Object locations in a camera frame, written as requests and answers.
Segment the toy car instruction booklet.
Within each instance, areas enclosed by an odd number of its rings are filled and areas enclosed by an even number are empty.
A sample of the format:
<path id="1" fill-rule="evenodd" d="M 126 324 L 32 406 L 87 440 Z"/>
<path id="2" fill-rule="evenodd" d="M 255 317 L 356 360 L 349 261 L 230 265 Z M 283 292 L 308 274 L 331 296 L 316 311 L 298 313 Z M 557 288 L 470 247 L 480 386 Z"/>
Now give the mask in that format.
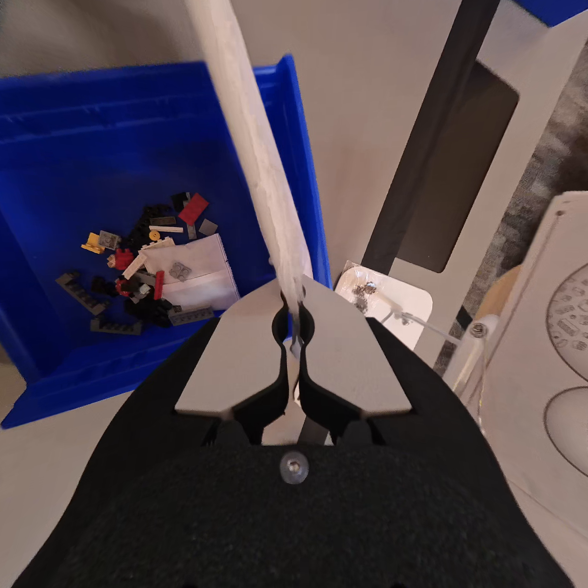
<path id="1" fill-rule="evenodd" d="M 482 429 L 543 543 L 587 587 L 587 192 L 555 197 L 496 327 Z"/>

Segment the white brick-print paper bag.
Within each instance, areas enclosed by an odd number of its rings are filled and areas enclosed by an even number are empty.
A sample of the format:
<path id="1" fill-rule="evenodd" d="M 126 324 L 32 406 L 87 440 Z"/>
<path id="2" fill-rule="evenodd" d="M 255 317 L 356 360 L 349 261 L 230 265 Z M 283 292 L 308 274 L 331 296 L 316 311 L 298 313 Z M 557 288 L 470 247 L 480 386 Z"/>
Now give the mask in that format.
<path id="1" fill-rule="evenodd" d="M 311 258 L 244 37 L 230 1 L 185 1 L 293 319 L 290 350 L 302 351 L 299 307 Z"/>

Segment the pile of toy bricks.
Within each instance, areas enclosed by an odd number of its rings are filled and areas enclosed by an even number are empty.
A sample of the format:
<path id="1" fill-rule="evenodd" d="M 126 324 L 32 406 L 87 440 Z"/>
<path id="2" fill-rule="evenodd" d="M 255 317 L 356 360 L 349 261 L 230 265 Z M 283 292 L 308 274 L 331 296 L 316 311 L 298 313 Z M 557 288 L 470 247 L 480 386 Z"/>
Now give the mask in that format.
<path id="1" fill-rule="evenodd" d="M 203 217 L 208 201 L 181 192 L 171 204 L 146 205 L 126 235 L 90 232 L 82 250 L 99 256 L 89 269 L 66 269 L 55 282 L 91 315 L 92 334 L 140 336 L 146 327 L 170 328 L 213 318 L 210 307 L 184 309 L 164 300 L 164 273 L 144 266 L 143 249 L 185 245 L 218 234 Z"/>

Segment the long blue storage bin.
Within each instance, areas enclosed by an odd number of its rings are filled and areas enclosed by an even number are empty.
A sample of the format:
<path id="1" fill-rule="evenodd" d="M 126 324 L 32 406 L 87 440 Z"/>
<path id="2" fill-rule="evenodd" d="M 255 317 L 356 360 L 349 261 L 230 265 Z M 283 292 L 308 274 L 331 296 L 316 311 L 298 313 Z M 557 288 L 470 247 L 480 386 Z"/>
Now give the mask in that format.
<path id="1" fill-rule="evenodd" d="M 587 11 L 587 1 L 514 1 L 540 22 L 552 28 Z"/>

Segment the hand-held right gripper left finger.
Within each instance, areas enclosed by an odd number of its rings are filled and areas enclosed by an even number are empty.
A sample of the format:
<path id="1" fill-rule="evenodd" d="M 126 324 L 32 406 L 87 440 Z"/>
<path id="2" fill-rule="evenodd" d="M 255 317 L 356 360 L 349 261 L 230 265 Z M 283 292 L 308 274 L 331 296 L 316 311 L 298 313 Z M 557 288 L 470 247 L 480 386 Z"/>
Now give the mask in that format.
<path id="1" fill-rule="evenodd" d="M 238 422 L 252 443 L 289 402 L 284 340 L 289 311 L 272 280 L 220 317 L 175 405 L 176 412 Z"/>

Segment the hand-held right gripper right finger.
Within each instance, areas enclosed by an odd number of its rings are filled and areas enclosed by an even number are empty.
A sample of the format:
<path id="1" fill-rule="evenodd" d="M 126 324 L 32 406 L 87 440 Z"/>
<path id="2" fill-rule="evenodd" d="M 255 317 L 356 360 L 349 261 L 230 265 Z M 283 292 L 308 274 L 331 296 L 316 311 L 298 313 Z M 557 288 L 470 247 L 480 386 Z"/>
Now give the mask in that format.
<path id="1" fill-rule="evenodd" d="M 364 315 L 333 290 L 302 278 L 299 400 L 335 442 L 348 424 L 404 415 L 412 406 Z"/>

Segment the short blue storage bin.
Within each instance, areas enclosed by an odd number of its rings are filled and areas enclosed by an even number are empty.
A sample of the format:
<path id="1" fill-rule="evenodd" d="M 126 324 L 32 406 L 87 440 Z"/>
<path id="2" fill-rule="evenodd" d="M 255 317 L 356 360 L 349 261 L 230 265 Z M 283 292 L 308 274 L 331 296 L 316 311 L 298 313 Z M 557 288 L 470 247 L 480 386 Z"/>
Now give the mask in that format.
<path id="1" fill-rule="evenodd" d="M 3 429 L 132 391 L 204 325 L 92 332 L 57 283 L 113 282 L 89 234 L 126 237 L 181 192 L 209 202 L 240 295 L 275 278 L 204 64 L 1 79 L 1 343 L 26 381 Z"/>

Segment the small clear plastic parts bag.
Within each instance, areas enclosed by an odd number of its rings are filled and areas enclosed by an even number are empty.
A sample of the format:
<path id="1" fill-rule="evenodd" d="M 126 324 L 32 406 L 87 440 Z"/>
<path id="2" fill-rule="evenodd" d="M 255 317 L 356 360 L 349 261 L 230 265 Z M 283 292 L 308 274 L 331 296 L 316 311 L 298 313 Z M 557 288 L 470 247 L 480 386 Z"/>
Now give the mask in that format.
<path id="1" fill-rule="evenodd" d="M 390 276 L 347 260 L 335 292 L 350 302 L 364 317 L 373 316 L 376 294 L 383 293 Z"/>

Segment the black desk mat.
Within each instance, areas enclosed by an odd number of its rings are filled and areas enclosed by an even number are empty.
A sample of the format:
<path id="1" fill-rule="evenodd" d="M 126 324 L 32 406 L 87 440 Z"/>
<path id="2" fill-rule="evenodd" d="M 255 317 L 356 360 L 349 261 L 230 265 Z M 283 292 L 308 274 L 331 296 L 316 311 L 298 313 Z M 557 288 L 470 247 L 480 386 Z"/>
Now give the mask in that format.
<path id="1" fill-rule="evenodd" d="M 389 273 L 396 259 L 442 273 L 519 94 L 477 56 L 499 1 L 461 1 L 362 264 Z"/>

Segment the white book stand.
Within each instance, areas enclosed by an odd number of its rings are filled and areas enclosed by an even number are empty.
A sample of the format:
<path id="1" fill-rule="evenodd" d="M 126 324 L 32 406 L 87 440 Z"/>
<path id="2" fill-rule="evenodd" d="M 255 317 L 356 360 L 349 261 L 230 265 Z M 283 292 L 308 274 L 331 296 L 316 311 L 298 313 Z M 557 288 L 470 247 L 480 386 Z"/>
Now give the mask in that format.
<path id="1" fill-rule="evenodd" d="M 488 395 L 490 351 L 497 336 L 494 334 L 500 315 L 518 279 L 521 266 L 508 271 L 488 291 L 478 318 L 464 327 L 464 333 L 453 336 L 434 326 L 431 315 L 433 299 L 426 290 L 390 277 L 383 293 L 376 294 L 373 316 L 410 350 L 424 332 L 439 335 L 455 345 L 443 379 L 453 393 L 469 407 L 482 434 L 488 437 L 482 408 Z"/>

